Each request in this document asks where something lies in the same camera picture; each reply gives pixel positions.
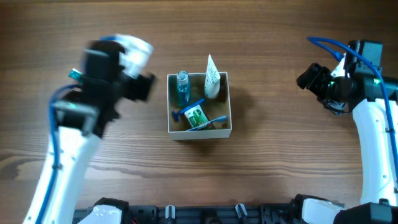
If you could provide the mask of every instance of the open box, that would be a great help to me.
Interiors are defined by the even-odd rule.
[[[200,106],[207,118],[210,120],[226,115],[227,122],[213,123],[215,129],[186,131],[191,128],[188,119],[183,115],[180,121],[175,122],[172,111],[178,112],[181,108],[177,106],[177,74],[167,75],[167,125],[170,138],[173,140],[186,139],[210,139],[228,138],[232,131],[231,102],[229,100],[228,74],[220,72],[220,92],[214,100],[205,97],[206,73],[189,73],[191,83],[191,100],[194,103],[202,98],[205,99]]]

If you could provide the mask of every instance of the blue liquid bottle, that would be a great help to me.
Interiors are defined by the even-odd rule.
[[[177,99],[178,106],[188,106],[191,97],[191,82],[188,72],[179,71],[177,74]]]

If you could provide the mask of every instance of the wood grain surface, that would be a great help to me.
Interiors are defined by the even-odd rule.
[[[131,205],[289,202],[312,194],[359,203],[361,151],[352,116],[334,116],[295,84],[333,57],[306,36],[384,43],[398,77],[396,1],[20,1],[0,4],[0,223],[23,220],[48,143],[47,101],[79,67],[89,40],[138,36],[155,47],[148,103],[118,105],[86,173],[78,208],[101,197]],[[208,54],[229,76],[229,139],[171,141],[167,74],[204,72]]]

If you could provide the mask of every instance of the green toothpaste box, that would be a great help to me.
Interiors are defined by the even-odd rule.
[[[194,106],[193,108],[187,110],[184,114],[193,128],[209,122],[200,105]]]

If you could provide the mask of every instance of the blue toothbrush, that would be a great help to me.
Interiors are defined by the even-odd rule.
[[[202,128],[204,128],[204,127],[206,127],[206,126],[208,126],[209,124],[212,124],[212,123],[214,123],[214,122],[217,122],[217,121],[218,121],[218,122],[221,122],[221,121],[227,121],[227,120],[228,120],[228,117],[227,117],[226,115],[220,116],[220,117],[218,117],[218,118],[216,118],[216,119],[214,119],[214,120],[211,120],[211,121],[209,121],[209,122],[207,122],[207,123],[201,124],[201,125],[199,125],[199,126],[197,126],[197,127],[188,129],[188,130],[186,130],[186,131],[197,131],[197,130],[202,129]]]

